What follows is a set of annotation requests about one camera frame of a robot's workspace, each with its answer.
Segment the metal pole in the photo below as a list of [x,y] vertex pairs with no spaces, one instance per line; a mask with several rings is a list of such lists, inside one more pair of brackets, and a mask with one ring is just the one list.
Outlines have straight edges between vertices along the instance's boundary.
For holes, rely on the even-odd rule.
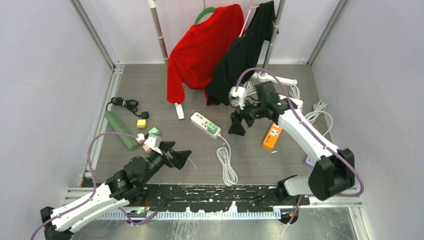
[[90,34],[94,43],[97,45],[98,49],[100,50],[101,54],[103,55],[104,60],[106,60],[109,67],[112,70],[114,70],[115,64],[112,61],[112,58],[109,55],[108,51],[106,50],[105,45],[103,44],[102,40],[100,39],[99,35],[97,34],[97,31],[94,28],[92,22],[90,21],[90,18],[87,15],[86,11],[84,10],[83,5],[81,4],[80,0],[69,0],[69,1],[73,5],[73,7],[75,8],[76,12],[78,13],[78,15],[81,18],[82,22],[84,23],[85,27],[87,28],[88,33]]
[[262,66],[263,69],[267,69],[268,64],[270,63],[271,53],[273,52],[274,42],[276,40],[278,27],[279,27],[280,19],[281,19],[281,14],[283,12],[283,8],[284,8],[285,3],[286,3],[286,0],[280,0],[279,1],[278,9],[277,9],[277,15],[275,16],[275,21],[273,23],[274,28],[273,28],[273,31],[272,31],[271,41],[269,41],[268,49],[266,50],[265,61],[263,61],[263,66]]
[[158,12],[156,11],[155,0],[149,0],[150,12],[153,17],[154,28],[156,29],[157,39],[159,40],[160,50],[162,50],[163,61],[165,66],[168,66],[168,52],[167,46],[165,46],[164,36],[162,35],[161,24],[159,23]]
[[339,19],[340,15],[342,14],[343,10],[345,9],[347,3],[349,0],[340,0],[337,4],[337,6],[334,9],[334,12],[332,13],[330,20],[327,23],[327,26],[325,27],[324,31],[322,32],[321,37],[318,40],[318,43],[316,44],[315,48],[313,49],[312,55],[309,58],[309,61],[307,64],[311,65],[314,63],[315,59],[317,58],[318,54],[320,53],[321,49],[323,48],[324,43],[327,40],[327,37],[329,36],[331,30],[333,30],[336,21]]

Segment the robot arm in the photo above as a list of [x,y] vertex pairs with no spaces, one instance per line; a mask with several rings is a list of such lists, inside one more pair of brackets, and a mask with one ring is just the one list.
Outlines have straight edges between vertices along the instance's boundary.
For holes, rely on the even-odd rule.
[[[234,87],[231,96],[244,99],[244,91],[239,87]],[[287,199],[297,195],[314,195],[320,200],[326,200],[355,184],[354,174],[333,155],[323,144],[340,154],[346,161],[354,167],[354,155],[349,149],[340,150],[323,137],[303,116],[298,106],[294,103],[295,113],[290,109],[288,100],[281,99],[275,91],[272,82],[264,82],[255,86],[259,98],[257,104],[240,101],[239,106],[231,114],[232,125],[229,134],[244,136],[241,122],[245,120],[247,126],[253,126],[255,119],[268,118],[275,124],[283,128],[294,138],[300,147],[307,153],[314,167],[310,176],[291,176],[278,182],[278,195],[282,199]],[[318,137],[317,140],[304,127],[306,124]]]
[[146,144],[152,147],[150,155],[147,158],[133,157],[123,169],[98,186],[95,195],[86,204],[64,214],[65,211],[90,199],[92,192],[66,206],[43,208],[40,211],[43,223],[60,216],[44,226],[45,239],[69,240],[72,234],[111,210],[128,205],[140,205],[146,197],[144,185],[153,175],[163,165],[181,170],[192,153],[190,150],[174,151],[172,149],[174,141],[161,142],[161,138],[154,134],[150,134]]

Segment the clothing rack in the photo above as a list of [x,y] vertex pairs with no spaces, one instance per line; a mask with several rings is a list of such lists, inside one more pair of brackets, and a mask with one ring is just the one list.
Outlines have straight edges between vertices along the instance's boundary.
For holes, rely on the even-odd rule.
[[[158,12],[156,11],[156,1],[157,0],[147,0],[148,5],[150,7],[151,16],[153,17],[154,27],[156,29],[157,39],[159,40],[160,49],[162,51],[163,61],[165,62],[165,66],[168,66],[168,52],[167,47],[165,46],[164,36],[162,35],[161,23],[159,22]],[[266,49],[265,60],[263,61],[263,69],[268,68],[268,64],[270,62],[271,53],[273,52],[274,42],[276,40],[281,15],[283,13],[284,4],[286,0],[280,0],[278,3],[277,13],[275,16],[275,22],[273,23],[273,31],[271,41],[269,41],[268,48]],[[265,72],[255,72],[252,76],[253,79],[258,79],[260,82],[272,81],[276,82],[274,78],[266,74]],[[283,77],[277,77],[280,82],[285,85],[296,85],[298,82],[295,79],[288,79]],[[176,114],[178,119],[184,118],[183,107],[181,104],[175,103]]]

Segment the black shirt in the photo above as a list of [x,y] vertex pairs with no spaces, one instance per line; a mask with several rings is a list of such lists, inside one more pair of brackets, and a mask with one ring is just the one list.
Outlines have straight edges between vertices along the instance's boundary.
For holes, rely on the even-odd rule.
[[[252,21],[244,36],[236,37],[228,52],[218,63],[210,83],[206,86],[208,105],[221,103],[230,105],[229,92],[236,85],[242,72],[258,64],[264,40],[273,36],[273,22],[276,18],[274,1],[262,3],[256,8]],[[248,81],[253,71],[248,72],[241,83]]]

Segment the gray floor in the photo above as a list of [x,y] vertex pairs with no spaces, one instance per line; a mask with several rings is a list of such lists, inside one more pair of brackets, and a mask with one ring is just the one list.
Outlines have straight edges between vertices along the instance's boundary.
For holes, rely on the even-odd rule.
[[[312,111],[319,96],[314,76],[308,65],[270,65],[268,68],[277,76],[297,79],[300,96],[304,102],[303,112]],[[204,94],[200,91],[185,88],[185,101],[182,106],[185,119],[178,120],[175,107],[167,102],[166,68],[162,64],[126,65],[120,82],[118,97],[125,100],[135,99],[140,102],[140,110],[148,111],[146,133],[152,127],[162,132],[164,141],[176,141],[174,149],[192,150],[190,159],[182,170],[163,167],[150,183],[170,184],[223,184],[222,167],[218,162],[216,150],[223,146],[221,139],[213,139],[193,125],[190,117],[199,112],[222,128],[232,151],[231,165],[238,175],[239,184],[276,184],[279,180],[294,174],[310,174],[311,169],[303,164],[306,154],[296,142],[282,132],[272,153],[262,147],[271,121],[256,120],[252,128],[246,128],[245,136],[229,135],[231,106],[206,106]],[[137,117],[123,107],[114,107],[123,122],[133,134],[140,131],[136,128]],[[327,130],[325,118],[321,115],[313,124],[318,131]],[[145,157],[141,147],[129,150],[118,136],[107,136],[101,148],[97,169],[97,182],[101,183],[135,156]]]

